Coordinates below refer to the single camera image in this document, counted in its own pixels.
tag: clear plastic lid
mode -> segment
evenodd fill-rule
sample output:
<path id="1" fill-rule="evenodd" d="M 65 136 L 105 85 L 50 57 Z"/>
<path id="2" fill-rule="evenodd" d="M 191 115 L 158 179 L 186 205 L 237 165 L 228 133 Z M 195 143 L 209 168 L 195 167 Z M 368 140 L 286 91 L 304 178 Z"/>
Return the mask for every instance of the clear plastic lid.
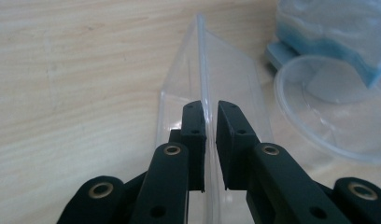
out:
<path id="1" fill-rule="evenodd" d="M 182 107 L 200 100 L 205 112 L 205 193 L 190 192 L 188 223 L 254 223 L 245 191 L 225 190 L 215 144 L 218 101 L 239 105 L 262 141 L 272 142 L 254 62 L 205 29 L 203 16 L 190 25 L 164 81 L 156 146 L 181 127 Z"/>
<path id="2" fill-rule="evenodd" d="M 275 96 L 290 123 L 320 148 L 381 163 L 381 82 L 367 89 L 349 64 L 302 56 L 279 70 Z"/>

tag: wood grain surface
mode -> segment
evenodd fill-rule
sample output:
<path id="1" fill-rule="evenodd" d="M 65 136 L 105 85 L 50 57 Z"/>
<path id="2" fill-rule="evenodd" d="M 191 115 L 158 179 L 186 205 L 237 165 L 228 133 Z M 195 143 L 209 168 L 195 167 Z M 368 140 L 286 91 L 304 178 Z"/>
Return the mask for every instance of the wood grain surface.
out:
<path id="1" fill-rule="evenodd" d="M 312 177 L 381 187 L 381 165 L 319 153 L 275 106 L 275 1 L 0 1 L 0 223 L 55 223 L 87 180 L 148 168 L 160 89 L 198 12 L 255 60 L 276 142 Z"/>

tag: screw hole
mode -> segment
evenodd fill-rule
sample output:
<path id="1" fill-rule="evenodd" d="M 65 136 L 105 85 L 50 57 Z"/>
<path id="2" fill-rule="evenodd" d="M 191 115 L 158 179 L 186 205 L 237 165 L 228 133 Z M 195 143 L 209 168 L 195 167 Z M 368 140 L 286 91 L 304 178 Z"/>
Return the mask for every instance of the screw hole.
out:
<path id="1" fill-rule="evenodd" d="M 262 151 L 272 156 L 276 156 L 278 153 L 280 153 L 280 151 L 275 147 L 263 147 Z"/>
<path id="2" fill-rule="evenodd" d="M 108 196 L 112 190 L 114 189 L 114 186 L 111 183 L 108 182 L 102 182 L 94 185 L 89 190 L 89 197 L 93 199 L 101 199 Z"/>
<path id="3" fill-rule="evenodd" d="M 152 217 L 158 218 L 158 217 L 164 217 L 165 215 L 165 208 L 163 206 L 154 206 L 152 209 L 150 209 L 149 214 Z"/>
<path id="4" fill-rule="evenodd" d="M 163 151 L 166 155 L 174 156 L 181 151 L 181 148 L 176 146 L 168 146 Z"/>
<path id="5" fill-rule="evenodd" d="M 374 190 L 362 185 L 360 183 L 352 182 L 348 185 L 348 189 L 359 198 L 364 200 L 374 201 L 377 200 L 377 194 Z"/>
<path id="6" fill-rule="evenodd" d="M 239 131 L 237 131 L 237 132 L 240 133 L 240 134 L 245 134 L 245 133 L 247 133 L 246 130 L 239 130 Z"/>
<path id="7" fill-rule="evenodd" d="M 310 207 L 309 211 L 316 218 L 319 218 L 319 219 L 327 218 L 327 213 L 325 213 L 325 211 L 319 207 Z"/>

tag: plastic bag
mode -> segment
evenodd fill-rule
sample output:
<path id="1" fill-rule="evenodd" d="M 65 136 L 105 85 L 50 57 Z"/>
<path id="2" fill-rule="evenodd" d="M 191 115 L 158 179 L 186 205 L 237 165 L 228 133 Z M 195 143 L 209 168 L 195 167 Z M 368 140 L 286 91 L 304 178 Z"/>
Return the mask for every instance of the plastic bag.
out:
<path id="1" fill-rule="evenodd" d="M 381 0 L 280 0 L 276 21 L 299 53 L 344 60 L 368 87 L 381 78 Z"/>

